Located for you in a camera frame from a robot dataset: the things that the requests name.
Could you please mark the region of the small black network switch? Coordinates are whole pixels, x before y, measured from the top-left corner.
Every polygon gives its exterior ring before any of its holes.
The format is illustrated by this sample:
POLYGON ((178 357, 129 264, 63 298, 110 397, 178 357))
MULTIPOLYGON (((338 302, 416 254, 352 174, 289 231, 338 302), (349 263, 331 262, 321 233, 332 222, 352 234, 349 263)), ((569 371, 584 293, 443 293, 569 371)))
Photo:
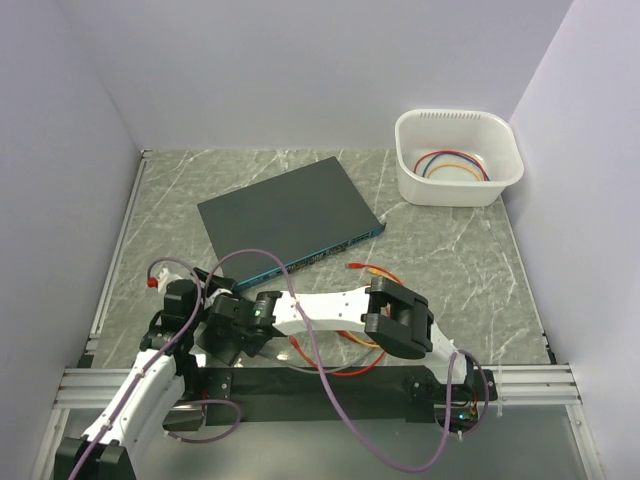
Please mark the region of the small black network switch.
POLYGON ((196 340, 196 345, 209 356, 232 366, 242 354, 255 357, 270 340, 270 337, 260 333, 242 336, 205 330, 196 340))

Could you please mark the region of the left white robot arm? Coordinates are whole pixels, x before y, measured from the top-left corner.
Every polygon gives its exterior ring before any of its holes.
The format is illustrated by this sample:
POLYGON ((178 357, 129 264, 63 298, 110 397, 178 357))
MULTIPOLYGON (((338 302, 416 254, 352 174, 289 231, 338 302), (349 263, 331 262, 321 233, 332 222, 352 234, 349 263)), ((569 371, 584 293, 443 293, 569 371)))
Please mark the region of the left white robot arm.
POLYGON ((197 281, 162 270, 147 284, 163 294, 124 382, 99 417, 78 438, 62 439, 54 458, 55 479, 135 479, 155 428, 177 404, 204 406, 204 387, 194 355, 204 305, 232 294, 235 281, 196 269, 197 281))

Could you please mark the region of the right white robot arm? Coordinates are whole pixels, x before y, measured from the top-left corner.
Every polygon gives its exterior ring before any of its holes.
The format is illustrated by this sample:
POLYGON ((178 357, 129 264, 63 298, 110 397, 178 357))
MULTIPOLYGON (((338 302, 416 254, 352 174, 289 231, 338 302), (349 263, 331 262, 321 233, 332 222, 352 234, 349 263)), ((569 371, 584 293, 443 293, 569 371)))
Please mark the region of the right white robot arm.
POLYGON ((472 366, 436 325, 428 301, 386 278, 335 293, 264 291, 254 300, 222 293, 205 316, 197 345, 227 365, 242 353, 256 356, 274 338, 305 332, 308 317, 315 332, 364 333, 392 357, 419 360, 452 399, 475 386, 472 366))

